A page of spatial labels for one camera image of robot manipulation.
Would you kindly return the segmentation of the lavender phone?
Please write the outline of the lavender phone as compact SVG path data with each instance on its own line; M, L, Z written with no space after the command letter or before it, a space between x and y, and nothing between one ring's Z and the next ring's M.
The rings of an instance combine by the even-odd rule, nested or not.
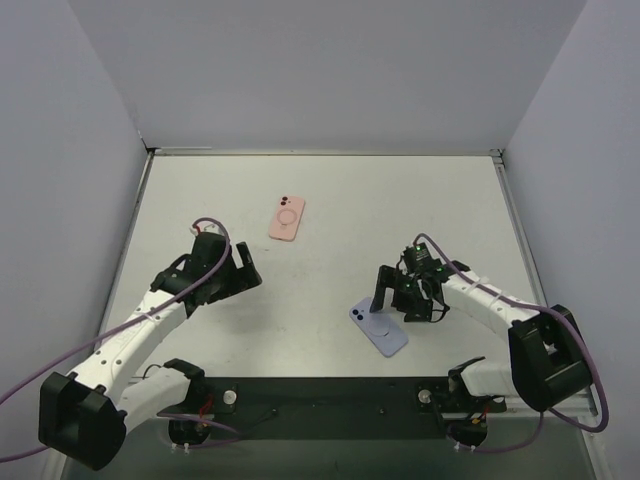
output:
M371 313L372 299L365 297L349 309L349 317L385 358L402 350L409 342L407 334L385 313Z

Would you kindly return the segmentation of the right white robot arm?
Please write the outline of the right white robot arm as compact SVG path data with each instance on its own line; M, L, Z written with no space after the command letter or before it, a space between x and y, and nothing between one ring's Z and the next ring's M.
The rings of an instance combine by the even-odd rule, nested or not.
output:
M519 397L537 412L554 408L593 383L575 321L556 305L548 311L500 292L469 266L436 259L424 243L408 246L394 266L378 269L370 310L389 304L407 322L437 323L452 310L466 314L507 346L505 363L479 356L449 372L450 388L471 398Z

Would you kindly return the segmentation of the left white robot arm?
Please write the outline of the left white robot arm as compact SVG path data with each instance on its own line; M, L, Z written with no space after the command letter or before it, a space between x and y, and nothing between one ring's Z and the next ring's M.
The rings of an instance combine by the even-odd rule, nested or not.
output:
M249 247L204 232L192 250L161 271L134 313L104 333L99 348L40 388L39 441L92 470L108 465L128 433L162 410L193 411L204 402L201 369L171 360L137 384L131 378L165 338L201 306L259 286Z

